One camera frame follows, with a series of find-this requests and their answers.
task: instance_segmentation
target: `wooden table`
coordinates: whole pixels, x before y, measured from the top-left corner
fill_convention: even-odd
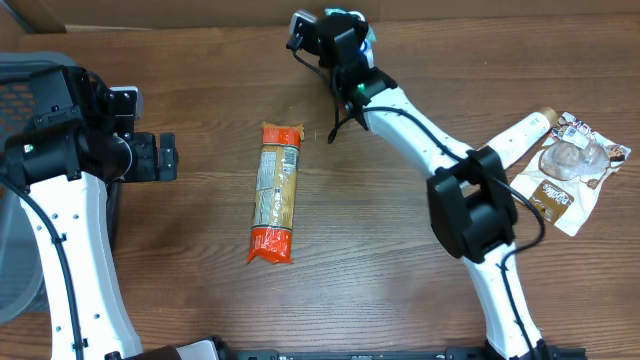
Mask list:
[[[472,146],[537,105],[571,111],[640,150],[640,15],[381,23],[377,64]],[[424,180],[333,114],[285,27],[24,36],[145,95],[139,131],[173,131],[179,180],[124,187],[115,265],[144,347],[218,334],[285,351],[480,346],[485,323],[460,261],[429,226]],[[246,264],[260,124],[304,123],[294,265]],[[536,324],[590,359],[640,357],[640,157],[607,180],[576,237],[548,227],[519,257]],[[520,171],[528,158],[509,171]],[[521,240],[537,228],[520,208]],[[0,327],[0,357],[50,354],[47,314]]]

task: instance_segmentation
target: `orange packaging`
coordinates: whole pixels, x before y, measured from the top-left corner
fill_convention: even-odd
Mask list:
[[[304,127],[262,123],[260,167],[247,263],[256,256],[272,263],[293,263],[293,205]]]

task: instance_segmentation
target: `black mount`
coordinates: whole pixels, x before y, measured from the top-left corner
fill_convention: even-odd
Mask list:
[[[81,172],[106,183],[171,181],[177,178],[175,137],[134,133],[142,99],[135,89],[112,91],[81,67],[53,66],[29,75],[35,101],[32,124],[9,138],[0,158],[10,181],[29,186],[59,175],[69,181]]]
[[[500,244],[511,244],[518,213],[502,162],[490,147],[471,150],[469,157],[450,169],[438,169],[427,180],[431,228],[440,244],[455,258],[475,263]],[[460,184],[468,181],[480,190],[465,197]]]
[[[362,108],[375,95],[398,86],[382,70],[369,67],[363,49],[369,24],[355,15],[334,13],[321,21],[316,21],[315,17],[297,17],[292,29],[287,49],[303,49],[318,55],[320,67],[331,69],[333,95],[365,130],[369,130]]]

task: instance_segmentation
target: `food package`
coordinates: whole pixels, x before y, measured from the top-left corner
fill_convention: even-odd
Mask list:
[[[565,112],[511,186],[547,221],[575,236],[595,207],[602,184],[630,153]]]
[[[304,127],[262,124],[260,167],[247,263],[256,256],[272,263],[293,263],[293,205]]]

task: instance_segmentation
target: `wire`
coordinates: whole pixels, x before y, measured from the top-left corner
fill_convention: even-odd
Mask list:
[[[94,73],[93,71],[90,70],[86,70],[87,72],[87,76],[90,79],[93,79],[98,85],[96,86],[96,94],[100,95],[102,94],[102,91],[104,91],[106,93],[106,96],[109,96],[109,94],[111,94],[111,90],[109,89],[109,87],[107,86],[107,84],[104,83],[104,81],[102,81],[102,78],[100,78],[100,76],[98,76],[98,74]]]
[[[307,68],[309,68],[311,71],[313,71],[314,73],[316,73],[318,76],[320,76],[320,78],[322,79],[322,81],[324,82],[325,86],[327,87],[327,89],[329,89],[329,91],[334,95],[332,97],[333,100],[333,118],[334,118],[334,128],[331,131],[331,133],[329,134],[328,140],[327,142],[329,144],[333,143],[333,140],[336,138],[336,135],[338,133],[338,129],[340,128],[340,126],[342,126],[340,124],[340,106],[338,105],[338,97],[337,94],[334,92],[333,87],[331,84],[335,83],[335,80],[332,82],[329,80],[329,78],[317,67],[309,64],[308,62],[306,62],[303,58],[301,58],[300,56],[298,56],[297,54],[298,50],[292,50],[291,53],[293,54],[293,57],[298,60],[298,62],[300,62],[302,65],[306,66]]]
[[[455,153],[453,153],[448,147],[446,147],[435,135],[433,135],[433,133],[431,133],[431,131],[420,121],[418,120],[415,116],[413,116],[412,114],[408,113],[405,110],[402,109],[398,109],[398,108],[393,108],[393,107],[388,107],[388,106],[375,106],[375,107],[369,107],[369,108],[364,108],[362,109],[362,112],[375,112],[375,111],[387,111],[387,112],[393,112],[396,113],[398,115],[404,116],[405,118],[411,120],[416,126],[418,126],[420,128],[420,130],[422,130],[428,137],[429,139],[431,139],[431,141],[433,141],[434,144],[436,144],[436,146],[438,148],[440,148],[440,150],[446,154],[447,156],[451,157],[452,159],[458,161],[458,162],[462,162],[464,161],[463,158],[461,158],[460,156],[456,155]],[[513,311],[513,314],[516,318],[516,323],[518,324],[518,326],[520,327],[520,331],[522,332],[522,335],[524,336],[524,339],[527,343],[527,347],[529,348],[529,352],[531,353],[531,358],[533,360],[536,359],[536,354],[534,352],[533,349],[533,345],[531,344],[531,340],[529,339],[529,335],[527,334],[527,330],[525,329],[524,323],[522,322],[522,319],[520,318],[520,313],[518,312],[518,308],[516,306],[515,300],[513,298],[513,292],[511,291],[511,286],[509,285],[509,280],[507,278],[507,271],[509,270],[507,268],[507,260],[509,259],[509,257],[520,253],[522,251],[525,251],[527,249],[530,249],[538,244],[540,244],[542,242],[542,240],[544,239],[544,234],[545,234],[545,224],[544,224],[544,218],[542,217],[542,215],[540,214],[540,212],[531,204],[531,202],[529,202],[529,200],[527,200],[527,198],[525,198],[522,194],[520,194],[516,189],[512,188],[511,186],[509,186],[508,184],[496,179],[494,176],[491,176],[489,174],[485,173],[485,176],[487,176],[490,180],[492,180],[493,182],[499,184],[500,186],[502,186],[503,188],[507,189],[513,196],[515,196],[518,200],[520,200],[526,207],[527,209],[529,209],[529,211],[531,211],[531,213],[535,216],[536,220],[538,221],[538,224],[540,225],[540,232],[538,233],[538,236],[535,238],[535,240],[519,246],[517,248],[515,248],[514,250],[511,250],[510,252],[508,252],[503,258],[502,258],[502,262],[498,265],[498,267],[500,268],[500,272],[502,274],[502,282],[504,283],[504,287],[505,290],[507,292],[507,297],[509,298],[509,304],[511,305],[511,310]]]
[[[67,261],[67,255],[64,252],[62,246],[62,239],[58,235],[55,226],[49,219],[49,216],[42,210],[40,205],[35,202],[29,195],[15,186],[7,177],[0,174],[0,183],[6,186],[9,190],[14,192],[20,199],[22,199],[33,211],[38,215],[40,220],[44,223],[45,228],[51,235],[53,243],[58,253],[58,259],[60,260],[60,268],[62,269],[62,277],[64,278],[64,285],[67,290],[67,300],[69,302],[69,315],[71,317],[71,329],[73,332],[74,349],[76,353],[76,360],[84,360],[84,342],[80,333],[80,322],[78,321],[78,305],[76,304],[76,295],[73,288],[73,280],[71,278],[71,270],[69,269],[69,262]]]
[[[340,73],[340,67],[336,66],[331,71],[331,87],[329,90],[331,91],[331,95],[333,95],[338,101],[342,101],[342,97],[338,92],[338,73]]]

